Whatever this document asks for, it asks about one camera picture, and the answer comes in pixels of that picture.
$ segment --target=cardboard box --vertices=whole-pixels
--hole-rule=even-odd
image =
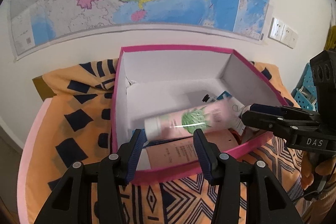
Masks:
[[[193,45],[121,48],[112,100],[111,152],[128,142],[132,130],[157,115],[203,105],[206,94],[229,91],[244,105],[287,105],[280,93],[233,49]],[[228,153],[241,157],[266,143],[267,132]],[[198,162],[162,170],[137,171],[135,184],[164,182],[200,173]]]

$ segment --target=electrical outlet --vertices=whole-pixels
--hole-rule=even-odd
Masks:
[[[276,18],[273,18],[268,37],[280,41],[285,24]]]
[[[292,35],[291,35],[291,39],[290,39],[290,41],[288,43],[288,47],[295,48],[298,39],[299,39],[298,34],[293,31]]]
[[[285,25],[280,42],[285,45],[288,45],[291,41],[292,33],[293,30],[288,25]]]

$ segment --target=black bottle cap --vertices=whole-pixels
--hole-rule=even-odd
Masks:
[[[209,94],[207,94],[206,96],[204,96],[202,101],[207,102],[209,99],[210,99]]]

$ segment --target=orange blanket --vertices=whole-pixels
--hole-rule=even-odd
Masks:
[[[34,143],[26,175],[28,223],[33,223],[58,179],[76,160],[89,164],[109,154],[110,106],[117,60],[90,62],[56,70],[43,76],[53,89],[50,106]],[[281,82],[274,65],[255,63],[280,93],[298,106]],[[264,160],[282,183],[290,198],[302,194],[301,152],[287,149],[273,138],[240,160]],[[208,185],[202,174],[155,184],[120,188],[127,223],[210,223],[217,187]],[[92,191],[92,208],[96,202]],[[300,212],[306,204],[300,201]],[[241,184],[240,223],[245,222],[246,188]],[[93,215],[93,223],[98,223]]]

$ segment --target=blue basket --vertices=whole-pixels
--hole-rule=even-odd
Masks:
[[[296,94],[294,100],[299,104],[302,109],[313,110],[312,104],[308,101],[308,99],[298,90],[296,89]]]
[[[316,87],[313,82],[313,75],[310,68],[310,64],[308,63],[303,71],[302,77],[296,86],[296,89],[293,90],[292,96],[294,100],[299,104],[299,106],[303,109],[308,110],[318,110],[317,109],[317,92]]]
[[[311,72],[310,64],[308,64],[307,73],[303,80],[303,86],[309,90],[309,92],[317,98],[316,87],[313,82],[313,73]]]

